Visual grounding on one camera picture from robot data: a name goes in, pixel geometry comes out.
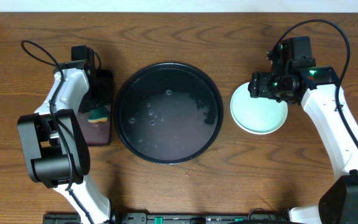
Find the rectangular black tray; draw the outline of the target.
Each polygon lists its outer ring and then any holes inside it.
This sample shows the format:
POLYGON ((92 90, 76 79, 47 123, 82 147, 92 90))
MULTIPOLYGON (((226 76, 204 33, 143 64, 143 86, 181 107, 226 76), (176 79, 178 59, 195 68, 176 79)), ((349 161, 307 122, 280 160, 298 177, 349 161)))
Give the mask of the rectangular black tray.
POLYGON ((113 87, 113 72, 109 71, 109 104, 105 105, 109 110, 109 118, 106 122, 89 123, 88 116, 90 111, 87 113, 78 112, 76 115, 85 141, 89 146, 106 146, 111 142, 113 87))

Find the light blue plate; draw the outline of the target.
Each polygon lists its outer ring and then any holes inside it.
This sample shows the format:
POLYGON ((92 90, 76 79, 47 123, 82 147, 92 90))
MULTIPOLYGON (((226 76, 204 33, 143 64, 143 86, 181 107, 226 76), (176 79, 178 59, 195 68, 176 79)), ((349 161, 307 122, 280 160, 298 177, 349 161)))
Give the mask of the light blue plate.
POLYGON ((270 134, 286 121, 288 106, 266 98, 251 98, 249 82, 238 87, 231 98, 230 112, 235 123, 252 134, 270 134))

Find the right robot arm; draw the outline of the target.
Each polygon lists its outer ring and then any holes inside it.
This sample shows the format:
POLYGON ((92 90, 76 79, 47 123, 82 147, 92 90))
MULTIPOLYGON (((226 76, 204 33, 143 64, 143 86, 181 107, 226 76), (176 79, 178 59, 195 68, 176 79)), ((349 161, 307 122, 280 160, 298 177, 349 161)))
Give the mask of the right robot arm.
POLYGON ((358 223, 358 125, 332 67, 255 72, 253 98, 295 100, 311 118, 329 155, 334 184, 318 204, 288 210, 292 223, 358 223))

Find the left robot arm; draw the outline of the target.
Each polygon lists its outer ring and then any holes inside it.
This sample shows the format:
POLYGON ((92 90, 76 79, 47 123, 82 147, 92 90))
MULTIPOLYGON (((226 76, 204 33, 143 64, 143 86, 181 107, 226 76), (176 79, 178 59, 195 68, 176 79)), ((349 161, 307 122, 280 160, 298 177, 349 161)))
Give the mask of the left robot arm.
POLYGON ((84 113, 112 106, 113 74, 89 60, 58 64, 44 102, 18 119, 17 129, 30 179, 63 195, 82 223, 119 223, 110 199, 90 175, 90 137, 84 113))

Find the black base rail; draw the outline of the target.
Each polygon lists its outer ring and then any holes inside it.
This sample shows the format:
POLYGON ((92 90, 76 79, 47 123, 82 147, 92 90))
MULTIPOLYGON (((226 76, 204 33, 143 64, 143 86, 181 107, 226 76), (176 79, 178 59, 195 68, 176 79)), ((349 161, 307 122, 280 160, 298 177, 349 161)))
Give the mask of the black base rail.
POLYGON ((117 213, 97 217, 94 214, 85 216, 71 213, 47 213, 42 224, 58 223, 120 223, 120 224, 225 224, 225 223, 290 223, 285 215, 266 214, 262 212, 250 215, 189 215, 189 214, 147 214, 117 213))

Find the green and yellow sponge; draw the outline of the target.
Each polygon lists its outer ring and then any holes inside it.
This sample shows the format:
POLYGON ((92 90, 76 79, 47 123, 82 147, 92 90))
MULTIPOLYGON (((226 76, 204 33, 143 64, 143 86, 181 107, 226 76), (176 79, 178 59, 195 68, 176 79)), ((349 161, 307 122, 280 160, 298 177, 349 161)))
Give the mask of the green and yellow sponge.
POLYGON ((100 106, 89 112, 89 123, 104 123, 109 118, 109 110, 105 106, 100 106))

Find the round black serving tray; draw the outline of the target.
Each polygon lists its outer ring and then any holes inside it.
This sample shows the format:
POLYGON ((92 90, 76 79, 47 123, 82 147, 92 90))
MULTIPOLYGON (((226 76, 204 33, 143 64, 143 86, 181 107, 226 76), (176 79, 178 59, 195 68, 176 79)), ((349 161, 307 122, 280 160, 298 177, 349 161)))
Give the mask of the round black serving tray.
POLYGON ((178 164, 204 153, 224 117, 221 94, 204 71, 185 63, 149 65, 117 94, 114 124, 125 147, 156 164, 178 164))

